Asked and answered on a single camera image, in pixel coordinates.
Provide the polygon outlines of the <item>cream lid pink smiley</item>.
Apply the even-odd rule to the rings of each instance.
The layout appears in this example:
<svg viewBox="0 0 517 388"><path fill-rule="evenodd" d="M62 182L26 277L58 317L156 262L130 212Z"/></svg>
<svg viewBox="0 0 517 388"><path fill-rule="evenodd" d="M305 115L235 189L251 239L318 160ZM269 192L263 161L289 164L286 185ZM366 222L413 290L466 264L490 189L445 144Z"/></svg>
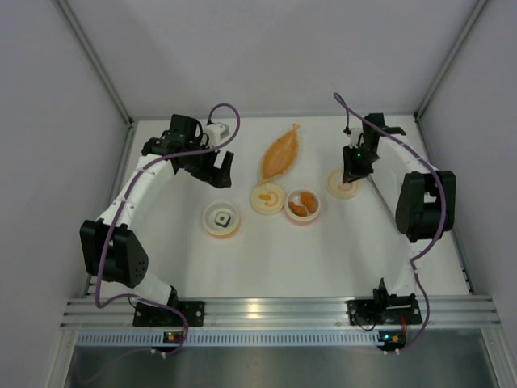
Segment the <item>cream lid pink smiley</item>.
<svg viewBox="0 0 517 388"><path fill-rule="evenodd" d="M359 193L360 185L357 181L343 183L343 171L338 169L333 171L327 178L326 190L334 198L349 200Z"/></svg>

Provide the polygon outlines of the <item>black white sushi piece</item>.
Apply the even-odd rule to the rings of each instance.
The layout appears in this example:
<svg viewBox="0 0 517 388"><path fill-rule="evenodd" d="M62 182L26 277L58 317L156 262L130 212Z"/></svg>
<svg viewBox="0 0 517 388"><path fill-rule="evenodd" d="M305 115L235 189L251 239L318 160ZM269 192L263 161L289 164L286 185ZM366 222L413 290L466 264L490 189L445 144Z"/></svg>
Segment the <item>black white sushi piece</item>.
<svg viewBox="0 0 517 388"><path fill-rule="evenodd" d="M221 228L227 228L229 223L231 222L231 219L232 217L230 213L219 211L214 217L214 222L217 226Z"/></svg>

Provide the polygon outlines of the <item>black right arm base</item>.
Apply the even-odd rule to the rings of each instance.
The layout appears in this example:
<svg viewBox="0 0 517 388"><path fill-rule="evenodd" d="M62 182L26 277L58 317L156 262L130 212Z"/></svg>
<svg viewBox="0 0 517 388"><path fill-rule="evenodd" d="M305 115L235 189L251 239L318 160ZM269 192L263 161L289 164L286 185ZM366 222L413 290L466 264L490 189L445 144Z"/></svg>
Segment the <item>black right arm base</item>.
<svg viewBox="0 0 517 388"><path fill-rule="evenodd" d="M418 302L411 297L389 298L386 302L370 299L355 299L346 302L352 326L365 329L383 325L422 324Z"/></svg>

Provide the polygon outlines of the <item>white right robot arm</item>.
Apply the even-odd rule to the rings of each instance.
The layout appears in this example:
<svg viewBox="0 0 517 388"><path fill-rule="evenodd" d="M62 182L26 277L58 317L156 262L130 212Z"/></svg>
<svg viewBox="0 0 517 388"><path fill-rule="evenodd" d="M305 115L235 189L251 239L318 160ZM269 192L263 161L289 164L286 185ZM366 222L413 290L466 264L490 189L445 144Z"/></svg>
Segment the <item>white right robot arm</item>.
<svg viewBox="0 0 517 388"><path fill-rule="evenodd" d="M415 275L425 255L455 221L456 176L440 171L418 154L406 131L388 126L381 113L362 120L360 128L346 127L342 185L368 179L389 212L403 251L396 255L383 280L398 295L417 289Z"/></svg>

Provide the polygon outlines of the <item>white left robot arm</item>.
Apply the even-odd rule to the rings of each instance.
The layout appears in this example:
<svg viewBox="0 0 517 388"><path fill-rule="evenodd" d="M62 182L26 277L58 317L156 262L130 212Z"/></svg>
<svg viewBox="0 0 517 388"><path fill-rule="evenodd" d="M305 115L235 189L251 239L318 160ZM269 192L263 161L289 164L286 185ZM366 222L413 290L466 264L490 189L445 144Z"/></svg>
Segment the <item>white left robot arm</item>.
<svg viewBox="0 0 517 388"><path fill-rule="evenodd" d="M173 310L178 305L176 289L153 274L149 255L137 237L160 191L179 171L214 188L229 188L233 153L222 152L238 129L208 120L174 114L170 126L142 147L128 182L110 206L94 221L82 223L79 234L86 272L96 277L95 304L103 308L103 282L126 288L125 297L148 306Z"/></svg>

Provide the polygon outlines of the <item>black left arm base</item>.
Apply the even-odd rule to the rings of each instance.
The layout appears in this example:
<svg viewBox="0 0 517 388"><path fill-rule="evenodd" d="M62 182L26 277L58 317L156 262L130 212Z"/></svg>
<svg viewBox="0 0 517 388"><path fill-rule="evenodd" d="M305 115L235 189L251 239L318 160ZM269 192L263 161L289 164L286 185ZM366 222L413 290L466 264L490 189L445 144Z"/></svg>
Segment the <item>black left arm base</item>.
<svg viewBox="0 0 517 388"><path fill-rule="evenodd" d="M189 327L204 325L205 302L179 301L176 310L187 320ZM168 309L138 302L132 325L134 327L180 327L183 325L183 320Z"/></svg>

